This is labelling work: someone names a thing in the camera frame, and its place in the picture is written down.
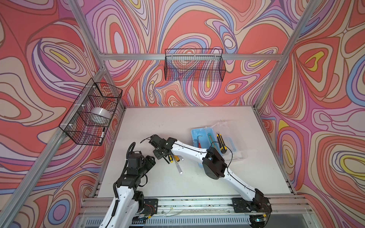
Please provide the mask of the clear handled screwdriver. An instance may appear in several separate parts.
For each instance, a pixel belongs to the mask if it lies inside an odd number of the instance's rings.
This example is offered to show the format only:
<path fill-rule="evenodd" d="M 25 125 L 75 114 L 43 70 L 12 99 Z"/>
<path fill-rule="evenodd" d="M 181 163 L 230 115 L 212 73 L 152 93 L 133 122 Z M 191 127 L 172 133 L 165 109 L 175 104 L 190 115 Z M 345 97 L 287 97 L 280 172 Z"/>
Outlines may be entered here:
<path fill-rule="evenodd" d="M 183 174 L 183 171 L 182 171 L 182 169 L 181 169 L 181 167 L 180 167 L 179 163 L 178 163 L 178 162 L 176 162 L 176 163 L 175 163 L 175 165 L 176 165 L 176 167 L 177 167 L 177 170 L 178 170 L 179 174 Z"/>

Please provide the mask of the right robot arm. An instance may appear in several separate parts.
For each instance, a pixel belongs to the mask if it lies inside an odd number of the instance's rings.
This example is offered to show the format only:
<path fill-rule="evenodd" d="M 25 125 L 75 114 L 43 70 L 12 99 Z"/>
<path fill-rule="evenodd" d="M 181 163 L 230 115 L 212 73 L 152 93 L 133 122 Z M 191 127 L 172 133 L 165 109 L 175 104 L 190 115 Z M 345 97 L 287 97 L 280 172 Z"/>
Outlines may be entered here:
<path fill-rule="evenodd" d="M 176 155 L 201 164 L 209 178 L 221 179 L 239 193 L 243 198 L 245 210 L 272 213 L 269 199 L 260 190 L 253 188 L 235 175 L 214 147 L 198 148 L 171 137 L 165 140 L 158 135 L 152 135 L 149 143 L 154 147 L 153 153 L 158 159 Z"/>

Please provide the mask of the yellow black utility knife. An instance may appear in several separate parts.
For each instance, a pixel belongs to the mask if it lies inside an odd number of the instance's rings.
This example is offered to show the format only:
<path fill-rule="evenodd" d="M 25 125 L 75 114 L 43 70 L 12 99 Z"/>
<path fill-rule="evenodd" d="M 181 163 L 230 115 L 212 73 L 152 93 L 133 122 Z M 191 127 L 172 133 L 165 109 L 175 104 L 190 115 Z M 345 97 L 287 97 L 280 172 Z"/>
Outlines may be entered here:
<path fill-rule="evenodd" d="M 223 137 L 220 133 L 217 133 L 217 140 L 218 140 L 218 143 L 219 143 L 219 146 L 220 146 L 220 151 L 222 154 L 225 154 L 227 152 L 227 147 L 226 147 L 226 144 L 223 140 Z"/>

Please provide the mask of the teal utility knife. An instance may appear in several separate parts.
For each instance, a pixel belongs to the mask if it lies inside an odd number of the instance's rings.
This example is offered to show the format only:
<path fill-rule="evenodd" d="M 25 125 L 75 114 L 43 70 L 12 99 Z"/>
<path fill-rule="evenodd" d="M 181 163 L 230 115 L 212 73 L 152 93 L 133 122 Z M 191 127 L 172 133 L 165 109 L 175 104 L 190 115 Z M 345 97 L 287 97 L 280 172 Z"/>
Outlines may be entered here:
<path fill-rule="evenodd" d="M 213 144 L 214 144 L 213 136 L 210 133 L 208 133 L 207 135 L 208 135 L 208 139 L 210 142 L 210 146 L 213 146 Z"/>

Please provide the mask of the blue plastic tool box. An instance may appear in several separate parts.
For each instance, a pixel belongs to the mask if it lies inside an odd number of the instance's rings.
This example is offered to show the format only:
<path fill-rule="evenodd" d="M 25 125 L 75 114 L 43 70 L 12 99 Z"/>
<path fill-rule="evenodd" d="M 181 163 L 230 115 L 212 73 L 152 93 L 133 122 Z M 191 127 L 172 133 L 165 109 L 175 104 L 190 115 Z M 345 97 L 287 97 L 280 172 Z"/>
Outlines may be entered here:
<path fill-rule="evenodd" d="M 221 153 L 220 146 L 219 146 L 218 140 L 216 138 L 216 133 L 215 133 L 215 131 L 212 127 L 195 128 L 195 129 L 191 130 L 193 144 L 194 144 L 194 138 L 197 135 L 202 135 L 202 137 L 200 138 L 201 146 L 202 146 L 202 148 L 209 149 L 210 148 L 210 142 L 209 142 L 208 135 L 207 135 L 208 133 L 210 133 L 213 136 L 213 140 L 214 140 L 213 147 L 219 153 Z"/>

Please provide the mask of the red sleeved hex key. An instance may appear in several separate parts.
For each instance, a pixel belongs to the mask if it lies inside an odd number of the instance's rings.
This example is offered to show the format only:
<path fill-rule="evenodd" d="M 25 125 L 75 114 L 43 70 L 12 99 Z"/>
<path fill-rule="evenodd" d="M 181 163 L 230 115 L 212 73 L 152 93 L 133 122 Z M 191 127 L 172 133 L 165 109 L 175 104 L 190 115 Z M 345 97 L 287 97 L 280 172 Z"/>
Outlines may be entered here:
<path fill-rule="evenodd" d="M 201 146 L 201 142 L 200 142 L 200 138 L 202 137 L 202 135 L 197 135 L 194 138 L 194 146 L 198 147 L 198 148 L 202 148 Z"/>

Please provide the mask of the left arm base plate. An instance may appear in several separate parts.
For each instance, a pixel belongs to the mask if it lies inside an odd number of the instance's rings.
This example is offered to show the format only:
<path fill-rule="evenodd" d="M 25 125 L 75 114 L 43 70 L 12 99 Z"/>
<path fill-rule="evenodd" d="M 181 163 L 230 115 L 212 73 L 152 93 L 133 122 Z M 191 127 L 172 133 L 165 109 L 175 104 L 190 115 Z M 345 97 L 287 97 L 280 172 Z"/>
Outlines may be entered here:
<path fill-rule="evenodd" d="M 137 217 L 149 217 L 157 214 L 159 200 L 157 198 L 144 199 L 142 207 L 138 209 Z"/>

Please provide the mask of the clear tool box lid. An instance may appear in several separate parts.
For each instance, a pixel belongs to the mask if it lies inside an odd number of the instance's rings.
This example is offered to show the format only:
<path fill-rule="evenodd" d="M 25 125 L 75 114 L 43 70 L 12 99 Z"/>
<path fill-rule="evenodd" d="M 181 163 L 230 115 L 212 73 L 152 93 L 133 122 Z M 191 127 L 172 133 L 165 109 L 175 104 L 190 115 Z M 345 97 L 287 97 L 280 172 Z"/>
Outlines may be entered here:
<path fill-rule="evenodd" d="M 212 129 L 215 135 L 219 133 L 222 136 L 225 145 L 231 149 L 233 154 L 232 162 L 248 158 L 244 139 L 239 132 L 238 126 L 233 121 L 218 122 L 212 126 Z"/>

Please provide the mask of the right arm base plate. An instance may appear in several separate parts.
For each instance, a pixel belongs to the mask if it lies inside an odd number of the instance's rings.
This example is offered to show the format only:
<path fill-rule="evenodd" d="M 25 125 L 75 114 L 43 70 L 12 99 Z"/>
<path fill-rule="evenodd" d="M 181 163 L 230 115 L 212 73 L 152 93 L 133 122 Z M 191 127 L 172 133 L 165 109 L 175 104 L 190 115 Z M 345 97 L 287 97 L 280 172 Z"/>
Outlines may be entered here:
<path fill-rule="evenodd" d="M 271 203 L 267 197 L 260 200 L 246 201 L 242 198 L 232 198 L 232 204 L 235 213 L 272 213 Z"/>

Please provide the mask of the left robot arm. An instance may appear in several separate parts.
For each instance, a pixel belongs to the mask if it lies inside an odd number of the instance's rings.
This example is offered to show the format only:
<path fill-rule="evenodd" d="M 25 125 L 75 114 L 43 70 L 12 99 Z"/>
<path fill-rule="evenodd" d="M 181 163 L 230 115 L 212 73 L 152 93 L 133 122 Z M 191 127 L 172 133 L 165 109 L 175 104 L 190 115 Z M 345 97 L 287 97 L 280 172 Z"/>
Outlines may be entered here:
<path fill-rule="evenodd" d="M 155 158 L 141 152 L 128 152 L 122 174 L 112 185 L 114 198 L 100 228 L 128 228 L 133 222 L 145 222 L 156 209 L 146 205 L 141 179 L 155 166 Z"/>

